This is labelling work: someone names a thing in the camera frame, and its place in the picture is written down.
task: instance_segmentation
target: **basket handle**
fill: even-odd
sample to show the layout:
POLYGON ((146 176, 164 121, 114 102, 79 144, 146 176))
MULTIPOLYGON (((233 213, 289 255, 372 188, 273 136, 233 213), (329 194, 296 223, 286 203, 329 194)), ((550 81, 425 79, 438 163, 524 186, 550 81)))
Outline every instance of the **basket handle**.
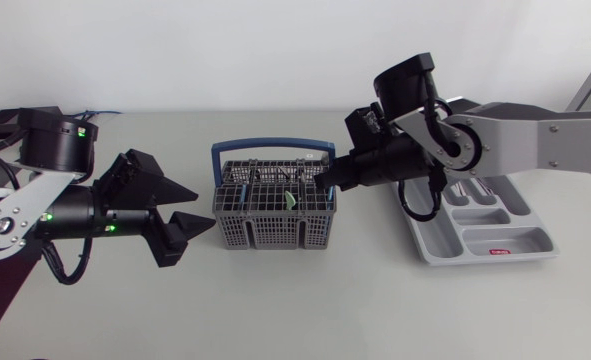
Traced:
POLYGON ((222 186, 222 165, 220 153, 230 150, 239 150, 255 147, 293 147, 320 150, 328 153, 330 162, 335 159, 335 145, 327 141, 300 139, 300 138, 249 138, 223 141, 215 143, 211 147, 211 156, 213 157, 213 174, 215 175, 215 186, 222 186))

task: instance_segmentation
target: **bolt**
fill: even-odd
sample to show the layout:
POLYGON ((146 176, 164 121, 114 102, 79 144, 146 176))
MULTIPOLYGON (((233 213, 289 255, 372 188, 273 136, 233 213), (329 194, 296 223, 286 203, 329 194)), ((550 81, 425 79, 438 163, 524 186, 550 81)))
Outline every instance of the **bolt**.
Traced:
POLYGON ((13 219, 9 217, 1 218, 0 219, 0 234, 8 234, 13 230, 13 219))

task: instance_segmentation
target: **gray cutlery tray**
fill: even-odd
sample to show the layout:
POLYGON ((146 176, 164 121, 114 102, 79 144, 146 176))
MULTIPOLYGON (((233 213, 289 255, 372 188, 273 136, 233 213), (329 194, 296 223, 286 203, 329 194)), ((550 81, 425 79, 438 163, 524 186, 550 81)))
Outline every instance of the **gray cutlery tray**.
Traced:
MULTIPOLYGON (((406 214, 420 256, 430 265, 461 265, 540 260, 559 250, 537 214, 506 176, 451 179, 442 209, 428 222, 406 214)), ((406 181, 411 209, 432 207, 426 179, 406 181)))

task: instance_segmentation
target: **white wall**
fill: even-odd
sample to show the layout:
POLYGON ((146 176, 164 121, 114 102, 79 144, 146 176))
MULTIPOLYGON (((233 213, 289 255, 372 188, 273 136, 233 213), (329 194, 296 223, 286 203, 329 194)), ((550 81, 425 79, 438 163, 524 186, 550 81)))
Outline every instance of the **white wall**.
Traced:
POLYGON ((0 0, 0 108, 348 111, 425 51, 443 97, 562 110, 591 1, 0 0))

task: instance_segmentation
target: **red label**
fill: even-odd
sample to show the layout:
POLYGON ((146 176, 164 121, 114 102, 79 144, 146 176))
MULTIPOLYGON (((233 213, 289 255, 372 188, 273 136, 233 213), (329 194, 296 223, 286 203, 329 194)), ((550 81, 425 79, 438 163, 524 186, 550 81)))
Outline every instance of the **red label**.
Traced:
POLYGON ((488 252, 490 252, 491 255, 508 255, 511 253, 510 250, 506 249, 490 249, 488 252))

